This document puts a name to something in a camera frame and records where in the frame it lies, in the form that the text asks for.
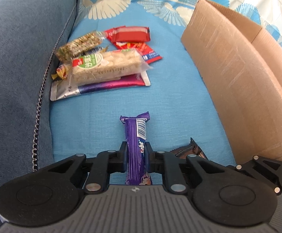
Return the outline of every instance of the green label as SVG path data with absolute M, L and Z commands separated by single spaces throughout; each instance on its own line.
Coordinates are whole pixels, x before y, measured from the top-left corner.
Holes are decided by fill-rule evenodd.
M 81 58 L 83 58 L 83 63 L 78 66 L 84 69 L 92 68 L 100 64 L 103 59 L 100 53 L 86 55 L 86 56 L 80 57 L 80 59 Z

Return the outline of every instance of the snack pile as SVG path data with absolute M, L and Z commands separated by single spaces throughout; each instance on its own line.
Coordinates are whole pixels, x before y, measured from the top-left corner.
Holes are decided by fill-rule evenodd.
M 118 50 L 107 51 L 108 47 L 99 46 L 105 38 Z M 55 81 L 50 100 L 104 89 L 150 86 L 148 64 L 162 57 L 145 43 L 148 41 L 148 27 L 120 26 L 89 32 L 59 47 L 56 56 L 61 63 L 52 75 Z

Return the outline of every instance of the chocolate bar wrapper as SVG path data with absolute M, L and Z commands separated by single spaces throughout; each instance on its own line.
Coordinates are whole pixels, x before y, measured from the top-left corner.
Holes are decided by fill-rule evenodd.
M 136 117 L 120 116 L 125 126 L 128 145 L 128 167 L 126 185 L 151 185 L 152 180 L 145 169 L 144 147 L 146 140 L 145 123 L 150 120 L 148 112 Z
M 120 26 L 113 29 L 112 43 L 116 42 L 148 42 L 150 41 L 149 27 L 141 26 Z
M 58 80 L 51 84 L 50 100 L 56 101 L 72 96 L 87 94 L 91 92 L 110 90 L 118 88 L 136 87 L 136 86 L 150 86 L 150 80 L 146 71 L 140 74 L 133 74 L 123 76 L 118 80 L 100 82 L 95 84 L 88 84 L 84 86 L 71 86 L 68 80 Z
M 196 144 L 196 142 L 192 138 L 191 138 L 190 144 L 174 149 L 171 151 L 171 153 L 173 153 L 178 158 L 184 158 L 184 159 L 189 154 L 196 154 L 199 157 L 208 159 L 206 155 L 204 154 L 203 150 L 198 146 L 198 144 Z

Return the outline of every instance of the clear plastic wrapper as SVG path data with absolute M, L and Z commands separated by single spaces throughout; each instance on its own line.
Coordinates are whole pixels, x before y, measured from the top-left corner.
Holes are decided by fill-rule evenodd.
M 95 48 L 102 43 L 105 38 L 103 32 L 90 32 L 84 36 L 81 36 L 75 40 L 67 42 L 64 46 L 61 46 L 56 51 L 56 56 L 61 62 L 69 61 L 80 54 Z
M 90 49 L 89 51 L 84 52 L 83 54 L 80 54 L 79 57 L 89 55 L 89 54 L 98 53 L 98 52 L 106 52 L 108 49 L 109 49 L 109 46 L 106 46 L 104 48 L 102 48 L 101 46 L 97 46 L 93 49 Z
M 91 54 L 72 60 L 70 85 L 82 86 L 114 80 L 149 68 L 136 49 Z

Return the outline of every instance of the cardboard box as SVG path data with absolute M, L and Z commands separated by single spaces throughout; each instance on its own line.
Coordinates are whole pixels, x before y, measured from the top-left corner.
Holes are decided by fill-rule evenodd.
M 235 160 L 282 160 L 282 48 L 260 25 L 199 0 L 182 43 L 211 95 Z

